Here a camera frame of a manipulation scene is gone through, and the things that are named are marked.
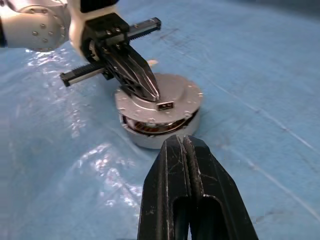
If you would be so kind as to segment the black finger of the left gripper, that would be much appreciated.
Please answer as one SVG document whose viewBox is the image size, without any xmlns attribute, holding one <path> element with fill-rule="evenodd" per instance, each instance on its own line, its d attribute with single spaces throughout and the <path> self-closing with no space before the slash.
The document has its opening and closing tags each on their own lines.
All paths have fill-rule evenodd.
<svg viewBox="0 0 320 240">
<path fill-rule="evenodd" d="M 160 99 L 160 90 L 147 61 L 131 46 L 123 46 L 123 63 L 126 81 L 133 93 L 148 102 Z"/>
<path fill-rule="evenodd" d="M 132 94 L 148 98 L 143 70 L 127 50 L 105 49 L 103 59 L 119 82 Z"/>
</svg>

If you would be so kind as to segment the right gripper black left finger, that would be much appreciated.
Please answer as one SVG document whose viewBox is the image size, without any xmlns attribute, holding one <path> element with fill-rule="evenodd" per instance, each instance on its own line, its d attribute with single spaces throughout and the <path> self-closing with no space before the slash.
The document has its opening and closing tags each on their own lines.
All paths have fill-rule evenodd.
<svg viewBox="0 0 320 240">
<path fill-rule="evenodd" d="M 193 240 L 187 141 L 173 135 L 159 150 L 142 189 L 137 240 Z"/>
</svg>

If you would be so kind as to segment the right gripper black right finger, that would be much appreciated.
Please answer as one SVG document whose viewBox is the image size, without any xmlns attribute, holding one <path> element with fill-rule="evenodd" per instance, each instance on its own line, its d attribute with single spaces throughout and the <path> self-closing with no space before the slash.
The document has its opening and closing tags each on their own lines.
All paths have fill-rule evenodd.
<svg viewBox="0 0 320 240">
<path fill-rule="evenodd" d="M 259 240 L 232 177 L 207 144 L 183 139 L 191 191 L 192 240 Z"/>
</svg>

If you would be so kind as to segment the silver motor cover disc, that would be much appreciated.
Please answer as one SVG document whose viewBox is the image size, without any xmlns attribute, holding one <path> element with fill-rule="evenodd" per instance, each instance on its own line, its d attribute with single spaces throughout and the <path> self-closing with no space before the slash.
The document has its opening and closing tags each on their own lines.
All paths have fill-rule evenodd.
<svg viewBox="0 0 320 240">
<path fill-rule="evenodd" d="M 114 95 L 120 114 L 137 122 L 166 124 L 188 119 L 202 103 L 202 90 L 187 78 L 169 73 L 155 73 L 160 91 L 157 102 L 148 102 L 118 89 Z"/>
</svg>

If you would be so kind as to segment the motor base with copper windings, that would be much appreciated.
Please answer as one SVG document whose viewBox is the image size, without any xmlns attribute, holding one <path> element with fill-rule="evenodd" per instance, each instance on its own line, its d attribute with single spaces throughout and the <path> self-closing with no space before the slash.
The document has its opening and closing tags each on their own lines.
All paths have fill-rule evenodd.
<svg viewBox="0 0 320 240">
<path fill-rule="evenodd" d="M 176 122 L 147 125 L 144 122 L 132 120 L 124 115 L 120 116 L 120 122 L 127 132 L 128 138 L 137 146 L 146 149 L 160 149 L 163 142 L 173 136 L 193 135 L 200 124 L 200 110 L 195 111 L 188 119 Z"/>
</svg>

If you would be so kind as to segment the blue plastic table sheet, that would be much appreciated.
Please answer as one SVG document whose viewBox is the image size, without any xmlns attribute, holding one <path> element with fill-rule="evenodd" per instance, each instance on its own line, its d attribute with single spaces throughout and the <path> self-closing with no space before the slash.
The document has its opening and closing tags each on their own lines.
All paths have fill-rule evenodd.
<svg viewBox="0 0 320 240">
<path fill-rule="evenodd" d="M 159 73 L 203 92 L 196 136 L 234 179 L 259 240 L 320 240 L 320 14 L 226 0 L 121 0 Z M 157 151 L 137 147 L 101 75 L 66 88 L 70 44 L 0 50 L 0 240 L 134 240 Z"/>
</svg>

